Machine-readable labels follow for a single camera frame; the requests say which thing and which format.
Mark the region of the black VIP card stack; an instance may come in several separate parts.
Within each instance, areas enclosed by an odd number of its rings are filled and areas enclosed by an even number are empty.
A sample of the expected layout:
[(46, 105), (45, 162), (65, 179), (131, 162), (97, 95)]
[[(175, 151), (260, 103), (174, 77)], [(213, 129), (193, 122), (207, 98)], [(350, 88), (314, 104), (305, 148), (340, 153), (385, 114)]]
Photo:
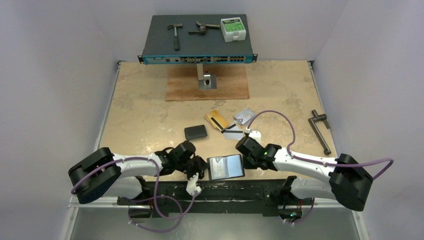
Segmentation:
[(186, 127), (184, 129), (184, 136), (187, 141), (202, 139), (208, 136), (206, 126), (204, 124)]

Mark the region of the single silver card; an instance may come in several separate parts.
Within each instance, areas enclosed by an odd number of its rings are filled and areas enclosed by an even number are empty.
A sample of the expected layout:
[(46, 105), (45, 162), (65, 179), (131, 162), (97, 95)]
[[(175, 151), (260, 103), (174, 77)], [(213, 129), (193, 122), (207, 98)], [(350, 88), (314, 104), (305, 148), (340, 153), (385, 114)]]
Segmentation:
[(227, 159), (225, 157), (212, 157), (209, 164), (212, 180), (225, 179), (229, 176)]

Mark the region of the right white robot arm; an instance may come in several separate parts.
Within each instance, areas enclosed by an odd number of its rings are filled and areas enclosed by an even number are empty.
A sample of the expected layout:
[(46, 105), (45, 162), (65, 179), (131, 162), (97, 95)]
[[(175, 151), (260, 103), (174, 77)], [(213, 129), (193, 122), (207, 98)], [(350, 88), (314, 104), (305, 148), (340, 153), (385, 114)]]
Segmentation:
[(357, 212), (365, 208), (373, 177), (352, 156), (317, 157), (289, 151), (277, 144), (263, 147), (245, 136), (235, 145), (242, 155), (245, 169), (272, 170), (300, 174), (289, 180), (280, 196), (288, 204), (298, 199), (321, 198), (336, 200)]

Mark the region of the black card holder wallet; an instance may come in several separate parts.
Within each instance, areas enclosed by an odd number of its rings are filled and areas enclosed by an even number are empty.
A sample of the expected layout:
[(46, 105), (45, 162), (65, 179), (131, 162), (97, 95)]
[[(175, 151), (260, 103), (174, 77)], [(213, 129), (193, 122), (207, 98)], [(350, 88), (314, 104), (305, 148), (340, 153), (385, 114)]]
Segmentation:
[(245, 176), (240, 154), (207, 158), (210, 181), (240, 178)]

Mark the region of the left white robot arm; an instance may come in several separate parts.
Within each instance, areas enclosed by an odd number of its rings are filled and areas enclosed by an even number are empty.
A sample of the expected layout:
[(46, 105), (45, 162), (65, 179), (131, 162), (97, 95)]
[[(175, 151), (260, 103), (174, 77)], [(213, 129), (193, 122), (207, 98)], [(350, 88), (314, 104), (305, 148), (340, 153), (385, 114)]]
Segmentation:
[(188, 140), (176, 147), (166, 147), (147, 155), (121, 155), (101, 147), (68, 170), (71, 194), (80, 204), (88, 204), (104, 196), (131, 199), (138, 205), (146, 203), (149, 191), (141, 177), (161, 177), (181, 172), (187, 177), (186, 192), (201, 193), (198, 180), (205, 176), (209, 164), (196, 154)]

